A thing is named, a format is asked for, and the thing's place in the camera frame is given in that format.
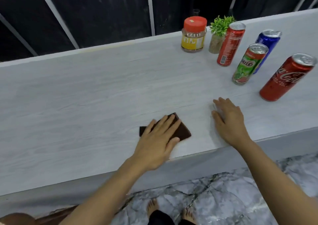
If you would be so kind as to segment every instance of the green can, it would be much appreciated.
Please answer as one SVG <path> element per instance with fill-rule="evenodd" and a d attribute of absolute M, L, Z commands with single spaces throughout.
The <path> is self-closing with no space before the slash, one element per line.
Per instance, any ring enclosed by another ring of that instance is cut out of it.
<path fill-rule="evenodd" d="M 232 81 L 237 85 L 248 82 L 254 70 L 268 53 L 268 47 L 261 43 L 254 43 L 248 47 L 242 60 L 233 74 Z"/>

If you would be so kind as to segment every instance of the red lid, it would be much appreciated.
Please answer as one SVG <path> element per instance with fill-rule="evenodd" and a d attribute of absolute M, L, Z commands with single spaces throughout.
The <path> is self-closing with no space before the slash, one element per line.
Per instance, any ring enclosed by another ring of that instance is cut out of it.
<path fill-rule="evenodd" d="M 204 17 L 188 17 L 185 19 L 183 27 L 188 32 L 198 33 L 205 30 L 207 23 L 208 21 Z"/>

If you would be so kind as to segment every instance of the red can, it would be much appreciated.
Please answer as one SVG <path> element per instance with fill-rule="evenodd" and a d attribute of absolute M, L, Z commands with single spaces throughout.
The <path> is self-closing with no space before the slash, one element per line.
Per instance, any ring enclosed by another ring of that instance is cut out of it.
<path fill-rule="evenodd" d="M 317 64 L 317 59 L 303 53 L 297 53 L 287 58 L 260 90 L 260 96 L 267 101 L 276 101 L 290 90 Z"/>
<path fill-rule="evenodd" d="M 222 44 L 217 63 L 221 66 L 229 66 L 233 60 L 236 50 L 245 33 L 246 26 L 241 22 L 233 22 L 225 34 L 225 40 Z"/>

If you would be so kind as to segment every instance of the marble floor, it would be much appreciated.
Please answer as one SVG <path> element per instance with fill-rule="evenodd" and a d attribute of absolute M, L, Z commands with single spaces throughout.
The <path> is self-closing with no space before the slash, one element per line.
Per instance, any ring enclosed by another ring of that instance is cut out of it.
<path fill-rule="evenodd" d="M 277 165 L 307 195 L 318 197 L 318 153 L 287 158 Z M 201 225 L 277 224 L 247 168 L 134 193 L 112 225 L 147 224 L 151 198 L 157 198 L 161 211 L 176 224 L 185 207 L 193 210 Z"/>

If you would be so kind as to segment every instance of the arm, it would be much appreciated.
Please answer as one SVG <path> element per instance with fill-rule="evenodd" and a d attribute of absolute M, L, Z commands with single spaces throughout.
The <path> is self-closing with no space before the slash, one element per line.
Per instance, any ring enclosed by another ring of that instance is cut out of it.
<path fill-rule="evenodd" d="M 132 157 L 87 201 L 79 205 L 60 225 L 106 225 L 111 222 L 130 188 L 146 171 L 155 170 L 169 159 L 179 138 L 169 138 L 179 127 L 178 120 L 170 128 L 174 115 L 164 116 L 157 126 L 153 120 L 141 136 Z"/>
<path fill-rule="evenodd" d="M 224 120 L 213 111 L 216 129 L 247 163 L 269 209 L 279 225 L 318 224 L 318 204 L 288 178 L 251 140 L 239 107 L 229 99 L 214 100 L 223 111 Z"/>

